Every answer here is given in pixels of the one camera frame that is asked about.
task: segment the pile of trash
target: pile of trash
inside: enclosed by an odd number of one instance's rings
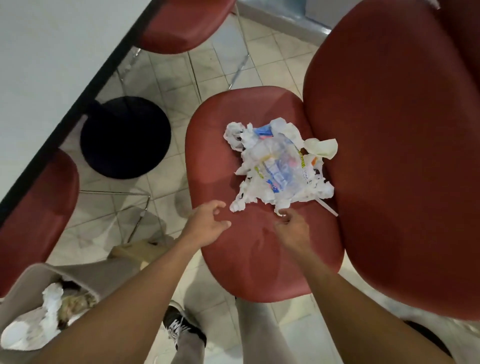
[[[97,303],[91,293],[72,281],[52,283],[42,295],[41,307],[18,316],[4,329],[2,349],[41,349]]]
[[[231,122],[223,137],[233,150],[241,152],[243,163],[235,174],[246,175],[230,205],[232,212],[244,210],[257,199],[274,205],[277,214],[293,202],[315,200],[338,216],[323,201],[333,197],[334,187],[322,174],[323,158],[332,159],[337,153],[336,139],[304,141],[297,127],[282,118],[260,128]]]

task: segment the table top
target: table top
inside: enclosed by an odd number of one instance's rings
[[[0,0],[0,224],[162,0]]]

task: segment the pants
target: pants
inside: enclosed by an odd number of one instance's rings
[[[272,312],[263,303],[236,301],[244,364],[296,364]],[[204,343],[184,332],[178,340],[178,350],[172,364],[202,364]]]

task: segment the white shoelace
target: white shoelace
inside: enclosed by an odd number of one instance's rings
[[[173,321],[172,324],[168,327],[168,330],[167,330],[168,337],[175,341],[175,345],[178,342],[180,333],[183,330],[189,330],[190,329],[188,326],[183,325],[183,319],[184,319],[184,317],[182,317],[180,321],[179,320]]]

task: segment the black sneaker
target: black sneaker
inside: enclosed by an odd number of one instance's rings
[[[204,342],[204,345],[207,346],[207,336],[200,328],[197,320],[183,310],[182,306],[175,301],[170,301],[165,316],[163,317],[163,325],[168,331],[168,337],[175,341],[175,348],[177,350],[179,336],[183,331],[198,335],[200,340]]]

